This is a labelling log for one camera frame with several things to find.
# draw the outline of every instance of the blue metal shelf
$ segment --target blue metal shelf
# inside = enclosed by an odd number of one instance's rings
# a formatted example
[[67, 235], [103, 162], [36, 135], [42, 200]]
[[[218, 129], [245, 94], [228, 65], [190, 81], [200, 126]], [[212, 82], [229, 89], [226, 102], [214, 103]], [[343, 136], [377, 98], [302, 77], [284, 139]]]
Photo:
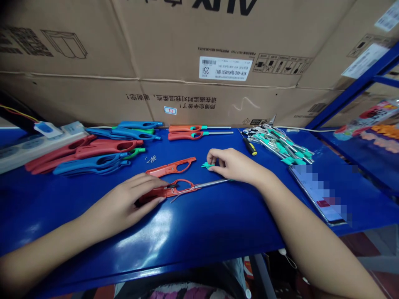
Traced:
[[[374, 83], [399, 88], [399, 81], [386, 78], [399, 63], [399, 43], [393, 46], [379, 61], [360, 76], [348, 89], [338, 96], [325, 110], [316, 116], [307, 129], [318, 129], [346, 105], [361, 95]], [[332, 132], [315, 133], [330, 146], [357, 165], [388, 196], [399, 196], [399, 156], [375, 146], [372, 142], [354, 137], [348, 141], [337, 140]]]
[[374, 83], [382, 83], [399, 88], [399, 81], [383, 77], [399, 63], [399, 43], [396, 43], [379, 61], [370, 67], [329, 106], [316, 116], [307, 129], [316, 130], [340, 112], [345, 106], [360, 96]]

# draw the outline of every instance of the barcode label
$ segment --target barcode label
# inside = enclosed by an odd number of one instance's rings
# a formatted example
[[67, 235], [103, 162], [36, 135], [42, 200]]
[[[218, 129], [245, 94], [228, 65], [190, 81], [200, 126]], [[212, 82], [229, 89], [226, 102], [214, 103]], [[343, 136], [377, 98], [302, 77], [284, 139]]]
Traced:
[[325, 107], [327, 106], [327, 104], [325, 103], [318, 103], [318, 104], [314, 104], [312, 108], [309, 109], [309, 113], [320, 113]]
[[342, 76], [358, 79], [363, 75], [373, 64], [375, 64], [381, 57], [388, 52], [379, 44], [372, 44], [361, 54], [343, 73]]
[[372, 67], [373, 64], [375, 64], [377, 61], [378, 61], [378, 59], [372, 60], [372, 61], [367, 65], [367, 67], [368, 67], [368, 68]]
[[202, 64], [216, 64], [216, 60], [202, 60]]
[[252, 60], [201, 56], [199, 78], [209, 80], [246, 81]]
[[391, 31], [393, 27], [395, 27], [399, 22], [399, 0], [396, 1], [386, 13], [380, 17], [377, 23], [374, 24], [375, 27], [378, 27], [386, 32]]

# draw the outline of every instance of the right hand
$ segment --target right hand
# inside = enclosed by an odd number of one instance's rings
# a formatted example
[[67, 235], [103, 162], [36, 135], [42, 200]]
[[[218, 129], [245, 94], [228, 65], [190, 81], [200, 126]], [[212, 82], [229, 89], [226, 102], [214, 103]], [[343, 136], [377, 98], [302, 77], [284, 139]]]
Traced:
[[233, 148], [211, 149], [207, 155], [207, 162], [216, 164], [217, 160], [219, 160], [219, 166], [210, 167], [209, 171], [221, 174], [226, 179], [242, 181], [251, 185], [262, 183], [265, 180], [265, 175], [272, 173]]

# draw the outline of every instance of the red lighter handle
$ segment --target red lighter handle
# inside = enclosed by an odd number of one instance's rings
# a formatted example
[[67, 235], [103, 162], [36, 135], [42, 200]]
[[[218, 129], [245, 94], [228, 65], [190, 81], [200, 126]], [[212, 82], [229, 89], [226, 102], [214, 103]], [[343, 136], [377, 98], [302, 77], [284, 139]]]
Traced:
[[91, 144], [89, 146], [81, 147], [77, 149], [75, 157], [77, 159], [85, 159], [94, 156], [101, 156], [104, 154], [115, 154], [120, 152], [130, 152], [138, 145], [142, 145], [142, 140], [134, 141], [117, 141], [115, 143], [106, 142], [100, 144]]
[[190, 187], [187, 189], [184, 189], [184, 190], [177, 190], [176, 187], [166, 188], [166, 189], [165, 189], [165, 187], [159, 187], [159, 188], [152, 189], [150, 192], [148, 192], [147, 194], [144, 194], [142, 197], [140, 197], [138, 199], [138, 206], [142, 206], [143, 204], [146, 204], [147, 202], [150, 202], [157, 197], [172, 197], [172, 196], [177, 196], [177, 195], [181, 194], [182, 192], [188, 193], [188, 192], [194, 192], [194, 191], [201, 189], [201, 188], [194, 189], [195, 185], [192, 182], [185, 180], [185, 179], [178, 179], [178, 180], [174, 181], [173, 183], [171, 183], [171, 185], [176, 185], [180, 181], [189, 183]]
[[43, 163], [43, 164], [35, 167], [32, 170], [31, 174], [45, 174], [47, 172], [53, 171], [61, 163], [71, 162], [71, 161], [76, 161], [76, 160], [78, 160], [78, 159], [73, 154], [71, 154], [69, 156], [62, 157], [62, 158], [58, 158], [56, 160], [49, 161], [49, 162]]
[[[170, 163], [168, 165], [164, 165], [164, 166], [160, 166], [160, 167], [157, 167], [154, 169], [147, 170], [145, 173], [152, 175], [152, 176], [156, 176], [156, 177], [162, 177], [164, 175], [171, 174], [171, 173], [182, 173], [190, 167], [191, 162], [194, 162], [196, 160], [197, 159], [195, 157], [187, 158], [187, 159], [180, 160], [180, 161], [177, 161], [174, 163]], [[188, 163], [187, 167], [184, 168], [183, 170], [178, 171], [177, 167], [184, 163]]]
[[41, 166], [44, 163], [53, 161], [58, 158], [68, 156], [70, 154], [74, 154], [79, 147], [83, 147], [83, 146], [90, 144], [90, 142], [93, 139], [96, 139], [96, 136], [89, 135], [89, 136], [83, 137], [83, 138], [81, 138], [77, 141], [74, 141], [68, 145], [65, 145], [57, 150], [54, 150], [48, 154], [45, 154], [44, 156], [42, 156], [40, 158], [37, 158], [35, 160], [28, 162], [27, 164], [25, 164], [25, 169], [27, 171], [31, 172], [36, 167]]
[[170, 126], [169, 132], [197, 132], [201, 131], [202, 126]]
[[204, 132], [173, 132], [167, 135], [169, 141], [179, 139], [197, 140], [204, 135]]

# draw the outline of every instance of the power strip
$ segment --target power strip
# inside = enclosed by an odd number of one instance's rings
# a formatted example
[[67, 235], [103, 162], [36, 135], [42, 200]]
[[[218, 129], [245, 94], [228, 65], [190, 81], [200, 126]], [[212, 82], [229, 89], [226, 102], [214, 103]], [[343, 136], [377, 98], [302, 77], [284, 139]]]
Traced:
[[22, 143], [0, 149], [0, 174], [89, 135], [80, 122], [62, 126], [60, 129], [62, 135], [53, 138], [35, 135], [26, 138]]

